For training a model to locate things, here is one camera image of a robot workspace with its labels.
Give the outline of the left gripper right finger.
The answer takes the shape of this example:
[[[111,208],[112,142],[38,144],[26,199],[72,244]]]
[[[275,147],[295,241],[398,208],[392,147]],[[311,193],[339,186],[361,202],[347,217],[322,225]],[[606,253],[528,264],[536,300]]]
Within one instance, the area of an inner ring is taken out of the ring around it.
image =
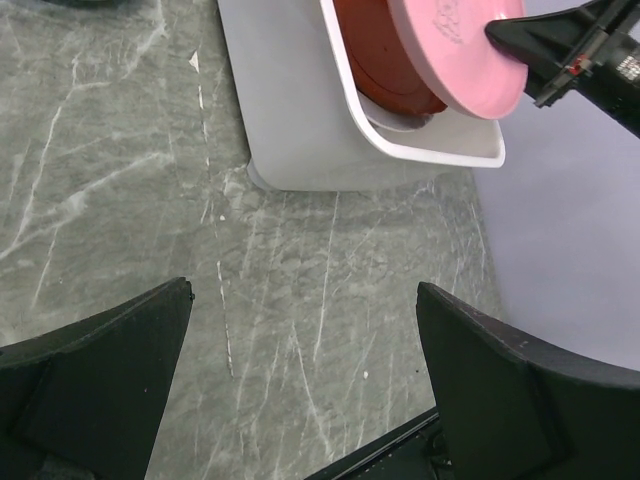
[[[488,316],[431,283],[417,322],[458,479],[636,479],[639,374]]]

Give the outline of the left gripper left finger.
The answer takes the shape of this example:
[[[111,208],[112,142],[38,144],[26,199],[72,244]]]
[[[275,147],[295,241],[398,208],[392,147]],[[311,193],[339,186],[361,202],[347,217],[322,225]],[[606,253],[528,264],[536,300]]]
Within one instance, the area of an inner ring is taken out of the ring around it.
[[[1,349],[1,476],[53,455],[99,479],[145,477],[193,305],[184,277]]]

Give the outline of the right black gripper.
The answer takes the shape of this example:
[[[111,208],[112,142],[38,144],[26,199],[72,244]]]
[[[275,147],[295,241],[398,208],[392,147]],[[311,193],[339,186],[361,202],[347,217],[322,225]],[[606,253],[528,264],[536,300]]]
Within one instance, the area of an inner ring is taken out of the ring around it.
[[[528,68],[525,93],[550,107],[575,91],[634,136],[639,135],[637,1],[589,1],[533,17],[493,20],[491,44]]]

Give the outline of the pink plate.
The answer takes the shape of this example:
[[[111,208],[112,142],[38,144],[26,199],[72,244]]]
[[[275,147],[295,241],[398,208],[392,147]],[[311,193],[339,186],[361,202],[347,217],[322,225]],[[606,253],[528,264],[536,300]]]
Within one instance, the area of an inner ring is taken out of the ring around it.
[[[528,68],[494,48],[485,27],[522,17],[522,1],[392,0],[388,5],[416,72],[447,106],[487,120],[513,112]]]

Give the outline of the red round plate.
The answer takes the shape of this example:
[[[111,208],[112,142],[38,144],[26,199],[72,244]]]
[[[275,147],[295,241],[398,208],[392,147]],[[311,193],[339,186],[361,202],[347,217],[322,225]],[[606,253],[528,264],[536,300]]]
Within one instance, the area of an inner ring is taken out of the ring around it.
[[[358,90],[380,107],[415,117],[446,109],[411,63],[386,0],[336,0],[336,16]]]

